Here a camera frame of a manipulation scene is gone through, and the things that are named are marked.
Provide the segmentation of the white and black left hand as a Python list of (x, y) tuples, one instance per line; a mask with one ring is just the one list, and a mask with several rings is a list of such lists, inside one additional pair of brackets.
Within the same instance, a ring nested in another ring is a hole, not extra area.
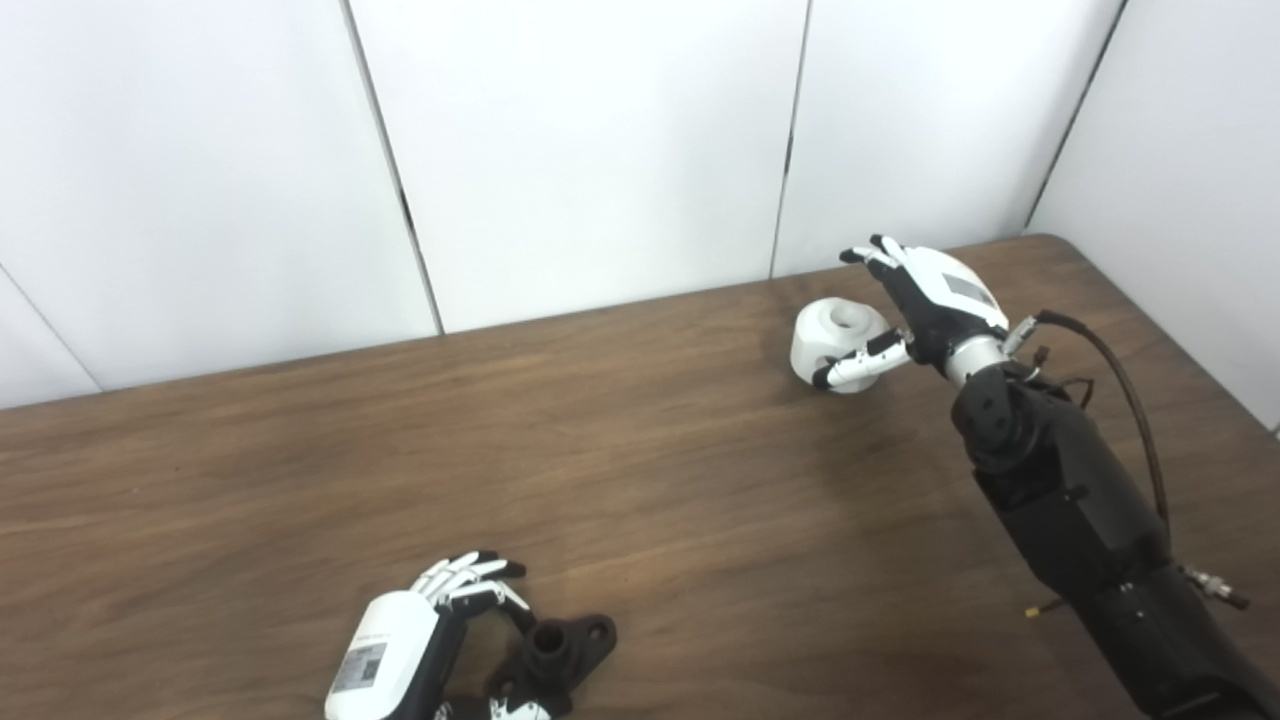
[(413, 584), (372, 600), (358, 623), (324, 703), (326, 719), (554, 719), (557, 701), (448, 700), (445, 684), (468, 623), (492, 610), (526, 632), (536, 618), (509, 580), (522, 564), (494, 551), (442, 559)]

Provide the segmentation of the white and black right hand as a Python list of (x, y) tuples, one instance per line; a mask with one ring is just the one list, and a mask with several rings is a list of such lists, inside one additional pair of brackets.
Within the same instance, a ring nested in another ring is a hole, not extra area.
[(810, 375), (813, 387), (833, 391), (915, 363), (961, 388), (986, 368), (1010, 363), (1007, 316), (982, 278), (956, 258), (873, 234), (838, 259), (864, 265), (905, 324), (823, 361)]

